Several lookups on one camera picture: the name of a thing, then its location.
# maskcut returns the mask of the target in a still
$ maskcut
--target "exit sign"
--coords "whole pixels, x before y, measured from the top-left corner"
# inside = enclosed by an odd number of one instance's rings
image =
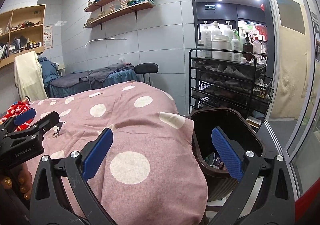
[[[206,10],[215,10],[216,9],[216,6],[215,5],[205,5],[204,8]]]

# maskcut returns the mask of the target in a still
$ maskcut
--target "blue bed skirt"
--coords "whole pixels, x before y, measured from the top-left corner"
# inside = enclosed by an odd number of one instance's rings
[[[110,74],[102,83],[102,87],[92,87],[92,89],[104,88],[116,83],[122,83],[127,81],[137,81],[137,76],[134,70],[127,69],[120,72],[115,72]],[[53,85],[49,85],[49,91],[51,98],[64,98],[77,93],[81,93],[84,91],[90,90],[90,86],[88,82],[79,82],[78,84],[70,87],[70,88],[60,88]]]

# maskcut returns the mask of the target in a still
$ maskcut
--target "bird print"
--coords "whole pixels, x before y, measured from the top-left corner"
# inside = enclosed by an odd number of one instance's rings
[[[55,133],[53,133],[52,137],[56,138],[57,136],[59,136],[59,132],[62,128],[63,123],[66,123],[66,121],[60,121],[55,127],[57,127],[58,129],[56,130]]]

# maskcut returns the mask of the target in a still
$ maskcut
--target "metal screw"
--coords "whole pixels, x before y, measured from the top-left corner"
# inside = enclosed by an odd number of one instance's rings
[[[73,152],[71,152],[70,156],[72,158],[76,158],[77,156],[79,156],[79,152],[78,151],[73,151]]]
[[[283,156],[281,156],[281,155],[277,155],[277,160],[279,160],[279,161],[283,161]]]
[[[47,161],[48,159],[49,159],[49,156],[45,155],[45,156],[43,156],[43,157],[41,158],[41,161],[42,161],[42,162],[45,162],[45,161]]]
[[[254,157],[254,153],[250,150],[248,150],[245,154],[250,158]]]

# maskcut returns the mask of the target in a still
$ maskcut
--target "floor lamp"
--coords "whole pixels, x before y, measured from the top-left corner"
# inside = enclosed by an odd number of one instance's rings
[[[94,41],[99,41],[99,40],[127,40],[127,38],[101,38],[101,39],[93,39],[93,40],[90,40],[89,42],[87,42],[87,43],[84,45],[84,48],[87,47],[87,44],[89,44],[89,43],[91,43],[91,42],[94,42]],[[92,90],[91,81],[90,81],[90,74],[89,74],[89,67],[88,67],[88,60],[87,60],[87,54],[86,54],[86,53],[85,53],[85,61],[86,61],[86,64],[87,64],[87,74],[88,74],[89,87],[90,87],[90,90]]]

